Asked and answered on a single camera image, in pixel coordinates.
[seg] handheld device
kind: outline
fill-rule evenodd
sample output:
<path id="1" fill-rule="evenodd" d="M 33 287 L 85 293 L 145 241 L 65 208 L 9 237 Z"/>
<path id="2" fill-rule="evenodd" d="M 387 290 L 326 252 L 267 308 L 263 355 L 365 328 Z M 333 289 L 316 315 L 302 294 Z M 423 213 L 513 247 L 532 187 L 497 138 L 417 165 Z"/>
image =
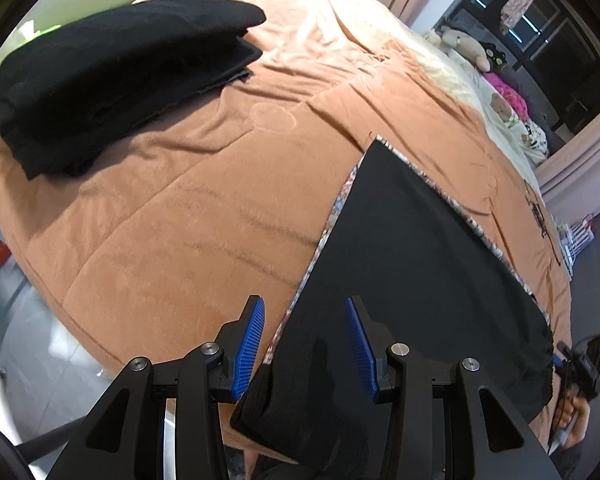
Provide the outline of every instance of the handheld device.
<path id="1" fill-rule="evenodd" d="M 600 334 L 589 338 L 584 352 L 578 352 L 577 345 L 573 349 L 569 348 L 563 341 L 557 347 L 565 356 L 562 361 L 559 358 L 554 360 L 563 391 L 571 391 L 574 396 L 591 402 L 600 394 Z M 555 430 L 549 454 L 564 446 L 577 421 L 578 412 L 575 412 L 566 428 Z"/>

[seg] bed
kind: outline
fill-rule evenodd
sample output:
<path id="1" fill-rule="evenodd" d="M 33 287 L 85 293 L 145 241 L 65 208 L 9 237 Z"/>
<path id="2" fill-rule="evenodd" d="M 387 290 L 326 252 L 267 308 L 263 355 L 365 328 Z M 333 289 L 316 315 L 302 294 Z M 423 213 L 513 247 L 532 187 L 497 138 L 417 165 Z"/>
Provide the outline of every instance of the bed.
<path id="1" fill-rule="evenodd" d="M 516 114 L 516 111 L 501 98 L 498 90 L 494 88 L 476 68 L 456 51 L 448 53 L 449 59 L 458 65 L 467 75 L 476 94 L 480 97 L 482 107 L 488 115 L 486 121 L 501 136 L 506 136 L 514 142 L 526 158 L 527 165 L 536 168 L 542 164 L 548 155 L 547 138 L 545 132 L 531 119 L 526 123 Z"/>
<path id="2" fill-rule="evenodd" d="M 212 340 L 249 294 L 259 358 L 351 169 L 381 136 L 480 224 L 570 343 L 570 291 L 525 154 L 468 75 L 375 0 L 244 0 L 267 21 L 245 82 L 110 146 L 85 176 L 27 181 L 0 138 L 0 227 L 62 323 L 112 374 Z M 554 397 L 531 424 L 546 446 Z M 233 430 L 226 444 L 275 456 Z"/>

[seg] hand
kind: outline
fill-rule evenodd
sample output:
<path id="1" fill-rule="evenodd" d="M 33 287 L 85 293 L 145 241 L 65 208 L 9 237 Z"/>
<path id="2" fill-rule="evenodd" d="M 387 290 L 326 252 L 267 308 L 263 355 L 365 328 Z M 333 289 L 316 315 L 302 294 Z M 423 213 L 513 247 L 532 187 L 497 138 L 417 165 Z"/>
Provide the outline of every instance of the hand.
<path id="1" fill-rule="evenodd" d="M 564 443 L 564 446 L 562 446 L 563 449 L 569 449 L 584 440 L 589 425 L 589 415 L 591 414 L 591 408 L 587 399 L 574 397 L 571 392 L 567 392 L 565 397 L 558 402 L 555 409 L 554 430 L 558 428 L 563 430 L 566 428 L 571 422 L 573 414 L 576 412 L 578 412 L 578 420 L 573 426 L 573 430 Z"/>

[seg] black cloth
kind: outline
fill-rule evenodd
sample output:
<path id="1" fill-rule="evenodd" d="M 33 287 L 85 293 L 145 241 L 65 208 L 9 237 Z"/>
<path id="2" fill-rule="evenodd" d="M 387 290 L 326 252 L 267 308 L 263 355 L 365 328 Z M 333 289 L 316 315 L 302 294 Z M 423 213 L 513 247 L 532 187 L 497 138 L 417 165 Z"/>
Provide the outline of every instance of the black cloth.
<path id="1" fill-rule="evenodd" d="M 428 358 L 477 358 L 527 421 L 551 399 L 552 334 L 534 300 L 376 141 L 272 364 L 258 368 L 234 412 L 235 429 L 315 470 L 378 476 L 390 407 L 374 405 L 358 381 L 344 307 L 355 294 L 373 320 Z"/>
<path id="2" fill-rule="evenodd" d="M 28 178 L 80 174 L 166 108 L 244 76 L 265 21 L 232 0 L 151 0 L 43 34 L 0 67 L 0 134 Z"/>

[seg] metal screw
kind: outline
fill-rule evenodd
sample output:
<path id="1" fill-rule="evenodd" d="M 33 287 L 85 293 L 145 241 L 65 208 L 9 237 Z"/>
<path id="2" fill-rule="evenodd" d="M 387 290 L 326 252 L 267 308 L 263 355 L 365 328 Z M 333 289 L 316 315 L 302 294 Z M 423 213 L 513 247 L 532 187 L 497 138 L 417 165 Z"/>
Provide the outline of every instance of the metal screw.
<path id="1" fill-rule="evenodd" d="M 394 343 L 391 345 L 391 352 L 396 355 L 407 355 L 409 353 L 409 347 L 404 343 Z"/>
<path id="2" fill-rule="evenodd" d="M 480 369 L 480 363 L 478 362 L 478 359 L 474 359 L 472 357 L 463 359 L 462 366 L 465 370 L 469 370 L 470 372 L 477 372 Z"/>
<path id="3" fill-rule="evenodd" d="M 200 347 L 200 351 L 204 355 L 213 355 L 213 354 L 216 354 L 216 353 L 218 353 L 219 349 L 220 349 L 220 347 L 218 346 L 218 343 L 204 343 Z"/>
<path id="4" fill-rule="evenodd" d="M 139 372 L 140 370 L 144 370 L 146 366 L 149 364 L 149 361 L 145 357 L 135 357 L 131 359 L 129 366 L 135 372 Z"/>

